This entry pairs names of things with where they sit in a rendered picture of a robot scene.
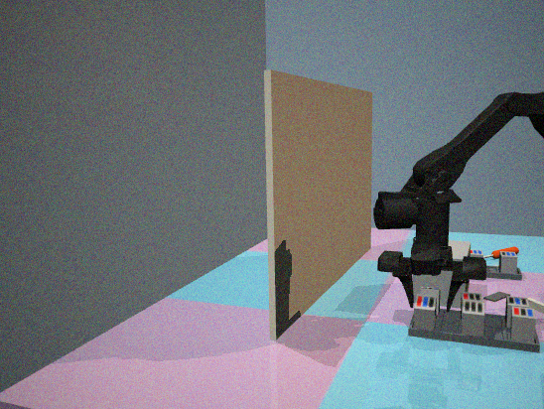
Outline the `tan flat panel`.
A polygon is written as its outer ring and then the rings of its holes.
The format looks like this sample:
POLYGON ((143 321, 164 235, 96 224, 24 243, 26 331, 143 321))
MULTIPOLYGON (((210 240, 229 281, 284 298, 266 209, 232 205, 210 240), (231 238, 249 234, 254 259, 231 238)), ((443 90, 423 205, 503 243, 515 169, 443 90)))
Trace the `tan flat panel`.
POLYGON ((372 92, 264 71, 270 340, 371 248, 372 92))

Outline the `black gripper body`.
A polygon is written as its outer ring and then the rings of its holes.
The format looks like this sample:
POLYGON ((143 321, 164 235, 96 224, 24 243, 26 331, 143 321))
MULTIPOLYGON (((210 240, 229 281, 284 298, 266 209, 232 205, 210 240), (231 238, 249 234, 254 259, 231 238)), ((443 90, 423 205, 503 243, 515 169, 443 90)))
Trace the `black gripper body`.
MULTIPOLYGON (((449 229, 423 229, 416 227, 417 240, 424 244, 436 244, 442 242, 443 246, 449 245, 449 229)), ((407 274, 411 267, 411 257, 403 257, 400 251, 384 251, 378 258, 377 270, 380 272, 392 272, 407 274)), ((442 267, 443 271, 453 271, 455 278, 471 280, 486 280, 486 261, 482 257, 464 256, 463 261, 453 261, 452 267, 442 267)))

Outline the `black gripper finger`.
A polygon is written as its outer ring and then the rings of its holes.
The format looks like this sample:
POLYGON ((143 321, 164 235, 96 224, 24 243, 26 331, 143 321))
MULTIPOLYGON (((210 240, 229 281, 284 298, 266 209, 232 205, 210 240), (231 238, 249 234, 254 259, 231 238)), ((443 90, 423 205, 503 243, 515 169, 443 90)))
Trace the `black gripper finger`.
POLYGON ((469 283, 470 279, 455 278, 455 274, 452 275, 452 281, 449 291, 449 297, 447 302, 447 312, 451 309, 455 296, 463 283, 469 283))
POLYGON ((412 268, 409 268, 407 274, 396 274, 392 273, 393 277, 398 277, 398 279, 401 281, 407 298, 410 305, 410 308, 413 308, 414 305, 414 293, 413 293, 413 278, 412 278, 412 268))

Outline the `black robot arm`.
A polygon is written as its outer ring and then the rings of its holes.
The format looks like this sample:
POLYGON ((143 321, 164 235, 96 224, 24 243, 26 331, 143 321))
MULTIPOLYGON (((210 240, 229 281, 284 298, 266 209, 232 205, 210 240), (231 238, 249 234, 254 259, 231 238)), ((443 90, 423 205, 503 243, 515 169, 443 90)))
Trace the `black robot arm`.
MULTIPOLYGON (((449 228, 450 203, 462 201, 450 187, 462 174, 470 157, 514 116, 529 117, 535 130, 544 138, 544 92, 498 95, 451 142, 420 159, 401 192, 378 193, 373 209, 376 227, 398 229, 416 224, 423 229, 449 228)), ((417 237, 413 238, 412 274, 437 276, 442 267, 452 266, 452 246, 443 246, 442 242, 424 244, 417 237)))

